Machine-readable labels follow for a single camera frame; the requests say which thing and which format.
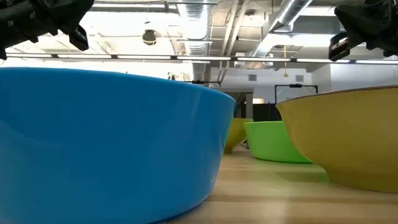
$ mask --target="yellow bowl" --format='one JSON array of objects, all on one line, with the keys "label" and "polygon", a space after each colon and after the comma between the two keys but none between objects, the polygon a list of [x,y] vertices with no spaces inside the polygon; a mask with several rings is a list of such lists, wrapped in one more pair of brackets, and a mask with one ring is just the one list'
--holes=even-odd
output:
[{"label": "yellow bowl", "polygon": [[229,127],[228,138],[226,140],[224,153],[232,153],[234,147],[246,140],[244,132],[244,123],[252,122],[253,119],[234,118]]},{"label": "yellow bowl", "polygon": [[277,105],[290,139],[336,183],[398,193],[398,86],[305,96]]}]

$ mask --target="bowl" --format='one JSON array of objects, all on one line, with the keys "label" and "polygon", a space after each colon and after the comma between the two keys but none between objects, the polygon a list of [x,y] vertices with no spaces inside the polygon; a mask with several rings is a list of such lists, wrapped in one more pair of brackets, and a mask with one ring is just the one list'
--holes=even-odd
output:
[{"label": "bowl", "polygon": [[398,86],[337,91],[277,105],[297,149],[336,183],[398,193]]},{"label": "bowl", "polygon": [[0,69],[0,222],[151,223],[215,185],[235,101],[171,80]]},{"label": "bowl", "polygon": [[225,144],[224,153],[231,154],[234,147],[246,140],[243,124],[251,122],[253,119],[234,118],[229,127],[228,137]]},{"label": "bowl", "polygon": [[294,147],[282,121],[244,124],[254,157],[274,162],[311,163]]}]

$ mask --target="blue bowl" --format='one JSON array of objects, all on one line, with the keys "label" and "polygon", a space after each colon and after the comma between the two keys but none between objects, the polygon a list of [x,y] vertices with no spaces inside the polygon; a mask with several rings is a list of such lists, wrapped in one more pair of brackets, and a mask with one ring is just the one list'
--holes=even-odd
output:
[{"label": "blue bowl", "polygon": [[0,223],[165,220],[212,191],[235,101],[111,72],[0,69]]}]

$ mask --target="wooden table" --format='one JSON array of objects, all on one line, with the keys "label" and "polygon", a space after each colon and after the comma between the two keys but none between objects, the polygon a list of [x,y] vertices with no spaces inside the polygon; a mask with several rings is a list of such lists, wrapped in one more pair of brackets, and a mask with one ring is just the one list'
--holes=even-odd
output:
[{"label": "wooden table", "polygon": [[398,224],[398,194],[333,184],[316,165],[260,161],[239,148],[224,156],[207,200],[168,223]]}]

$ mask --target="exposed ductwork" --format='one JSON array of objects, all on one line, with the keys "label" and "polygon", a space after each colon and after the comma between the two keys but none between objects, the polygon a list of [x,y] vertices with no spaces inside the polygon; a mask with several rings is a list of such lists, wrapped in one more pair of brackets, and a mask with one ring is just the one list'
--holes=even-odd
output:
[{"label": "exposed ductwork", "polygon": [[[188,55],[205,56],[209,54],[210,44],[204,42],[208,39],[209,5],[179,4],[178,11],[184,22],[184,36],[187,40],[185,49]],[[193,63],[193,80],[204,80],[206,64]]]},{"label": "exposed ductwork", "polygon": [[[280,5],[280,9],[277,13],[275,19],[269,21],[267,27],[267,32],[262,42],[259,44],[257,49],[252,53],[252,57],[265,57],[270,52],[274,46],[273,38],[275,34],[270,34],[270,32],[293,24],[300,13],[311,4],[312,0],[284,0]],[[244,68],[254,69],[256,62],[245,63]]]}]

